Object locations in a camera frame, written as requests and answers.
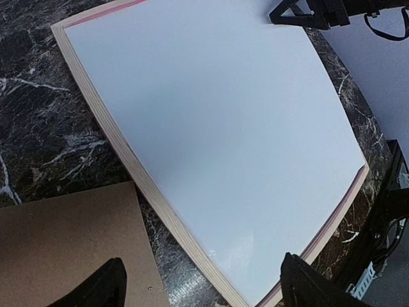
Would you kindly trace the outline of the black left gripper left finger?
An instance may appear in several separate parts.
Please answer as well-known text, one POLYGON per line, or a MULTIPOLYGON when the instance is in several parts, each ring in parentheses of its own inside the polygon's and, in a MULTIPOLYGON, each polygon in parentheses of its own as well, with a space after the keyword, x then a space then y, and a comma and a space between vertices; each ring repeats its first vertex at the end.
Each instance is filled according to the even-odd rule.
POLYGON ((67 295, 49 307, 124 307, 127 272, 121 258, 111 258, 67 295))

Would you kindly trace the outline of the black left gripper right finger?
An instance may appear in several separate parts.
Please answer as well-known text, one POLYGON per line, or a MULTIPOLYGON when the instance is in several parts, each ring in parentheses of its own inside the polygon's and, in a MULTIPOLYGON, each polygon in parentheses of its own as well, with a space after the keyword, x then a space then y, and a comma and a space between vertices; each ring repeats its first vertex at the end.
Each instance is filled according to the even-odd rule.
POLYGON ((285 254, 280 284, 285 306, 367 306, 337 288, 296 254, 285 254))

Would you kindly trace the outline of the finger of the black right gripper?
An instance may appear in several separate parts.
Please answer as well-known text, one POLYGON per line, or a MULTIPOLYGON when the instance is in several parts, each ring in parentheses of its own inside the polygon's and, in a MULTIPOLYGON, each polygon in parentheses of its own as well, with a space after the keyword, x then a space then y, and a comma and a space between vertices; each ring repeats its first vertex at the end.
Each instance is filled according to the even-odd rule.
POLYGON ((328 30, 329 23, 325 19, 324 13, 326 6, 324 1, 307 1, 308 7, 314 12, 294 13, 293 15, 284 15, 284 12, 294 7, 298 1, 283 0, 269 13, 269 18, 272 24, 302 26, 307 28, 315 28, 321 30, 328 30))

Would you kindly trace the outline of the brown cardboard backing board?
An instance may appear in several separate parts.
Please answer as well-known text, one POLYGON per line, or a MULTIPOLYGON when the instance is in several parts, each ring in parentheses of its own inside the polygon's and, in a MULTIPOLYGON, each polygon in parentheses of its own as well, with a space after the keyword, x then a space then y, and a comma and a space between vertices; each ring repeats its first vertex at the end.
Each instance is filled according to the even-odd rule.
POLYGON ((132 182, 1 209, 1 305, 47 306, 111 258, 126 306, 168 306, 132 182))

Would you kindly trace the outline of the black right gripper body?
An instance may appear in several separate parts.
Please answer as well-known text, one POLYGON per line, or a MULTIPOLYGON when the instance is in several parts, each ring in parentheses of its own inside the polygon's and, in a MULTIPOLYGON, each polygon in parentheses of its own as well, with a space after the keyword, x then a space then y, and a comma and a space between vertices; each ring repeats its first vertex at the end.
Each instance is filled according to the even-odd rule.
POLYGON ((306 24, 307 28, 328 30, 334 26, 347 26, 350 17, 366 15, 374 17, 381 10, 392 8, 408 8, 408 1, 370 1, 370 0, 345 0, 345 1, 307 1, 311 11, 311 19, 306 24))

